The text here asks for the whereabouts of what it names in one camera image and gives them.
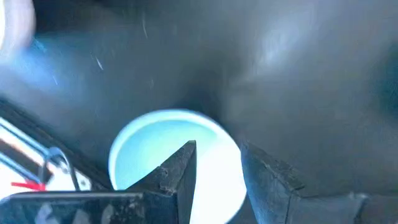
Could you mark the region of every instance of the wire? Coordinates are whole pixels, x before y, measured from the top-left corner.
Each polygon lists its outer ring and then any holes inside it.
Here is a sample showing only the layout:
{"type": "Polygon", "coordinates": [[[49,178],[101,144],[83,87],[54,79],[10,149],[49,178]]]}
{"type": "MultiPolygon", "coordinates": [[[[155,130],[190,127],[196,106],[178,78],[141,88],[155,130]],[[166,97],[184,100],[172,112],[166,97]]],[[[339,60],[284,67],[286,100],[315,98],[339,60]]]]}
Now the wire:
{"type": "Polygon", "coordinates": [[[39,168],[39,180],[40,180],[41,184],[44,184],[44,170],[47,166],[47,163],[49,163],[49,160],[51,160],[52,158],[57,157],[57,156],[62,157],[63,160],[65,161],[65,163],[67,164],[67,167],[68,167],[68,170],[70,173],[70,177],[72,178],[73,185],[75,186],[75,189],[77,191],[80,191],[80,187],[79,187],[79,184],[78,184],[78,181],[76,178],[75,169],[69,163],[68,157],[58,147],[51,147],[49,149],[49,153],[44,158],[43,166],[39,168]]]}

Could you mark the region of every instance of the dark surface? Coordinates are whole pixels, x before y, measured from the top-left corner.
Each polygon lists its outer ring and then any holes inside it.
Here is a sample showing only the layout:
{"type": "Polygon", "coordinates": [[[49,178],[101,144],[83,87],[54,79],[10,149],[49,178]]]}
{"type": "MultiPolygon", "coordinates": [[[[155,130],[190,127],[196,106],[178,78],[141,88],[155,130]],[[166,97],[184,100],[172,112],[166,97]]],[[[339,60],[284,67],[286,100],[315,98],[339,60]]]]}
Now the dark surface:
{"type": "Polygon", "coordinates": [[[130,120],[179,107],[292,165],[313,194],[398,185],[395,0],[35,8],[37,35],[0,67],[1,96],[103,172],[130,120]]]}
{"type": "Polygon", "coordinates": [[[190,222],[196,143],[176,153],[127,191],[29,192],[0,202],[0,223],[190,222]]]}
{"type": "Polygon", "coordinates": [[[397,194],[307,197],[307,187],[297,187],[300,177],[282,161],[252,144],[241,150],[244,181],[258,224],[397,222],[397,194]]]}

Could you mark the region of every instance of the light blue circle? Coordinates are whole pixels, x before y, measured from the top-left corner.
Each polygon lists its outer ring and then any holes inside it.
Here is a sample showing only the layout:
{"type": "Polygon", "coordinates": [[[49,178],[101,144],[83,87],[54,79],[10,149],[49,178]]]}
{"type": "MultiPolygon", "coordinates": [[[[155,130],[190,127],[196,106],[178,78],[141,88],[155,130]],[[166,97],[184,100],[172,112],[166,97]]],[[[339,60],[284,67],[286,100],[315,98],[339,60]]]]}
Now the light blue circle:
{"type": "Polygon", "coordinates": [[[225,223],[246,196],[240,151],[223,128],[196,112],[160,110],[131,121],[109,154],[112,186],[130,187],[189,140],[197,142],[198,163],[191,223],[225,223]]]}

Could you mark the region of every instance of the gray surface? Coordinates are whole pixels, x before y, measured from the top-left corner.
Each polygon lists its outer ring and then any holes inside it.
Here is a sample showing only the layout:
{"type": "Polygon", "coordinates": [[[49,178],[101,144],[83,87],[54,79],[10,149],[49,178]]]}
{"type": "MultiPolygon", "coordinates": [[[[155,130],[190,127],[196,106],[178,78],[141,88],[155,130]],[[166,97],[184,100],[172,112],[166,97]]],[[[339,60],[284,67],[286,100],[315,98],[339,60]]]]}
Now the gray surface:
{"type": "Polygon", "coordinates": [[[106,171],[146,112],[202,111],[322,187],[398,184],[398,2],[36,1],[0,93],[106,171]]]}

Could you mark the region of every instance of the black plastic piece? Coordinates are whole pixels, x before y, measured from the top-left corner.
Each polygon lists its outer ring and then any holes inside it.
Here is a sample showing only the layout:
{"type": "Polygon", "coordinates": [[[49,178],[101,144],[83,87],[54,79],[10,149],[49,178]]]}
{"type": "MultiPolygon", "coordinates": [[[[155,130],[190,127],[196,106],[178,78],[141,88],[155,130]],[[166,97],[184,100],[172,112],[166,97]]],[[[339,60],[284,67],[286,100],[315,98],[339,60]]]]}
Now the black plastic piece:
{"type": "Polygon", "coordinates": [[[126,191],[12,195],[0,203],[0,223],[189,223],[196,162],[189,141],[126,191]]]}
{"type": "Polygon", "coordinates": [[[293,167],[245,142],[243,174],[256,220],[260,224],[397,223],[398,195],[349,193],[306,197],[293,167]]]}

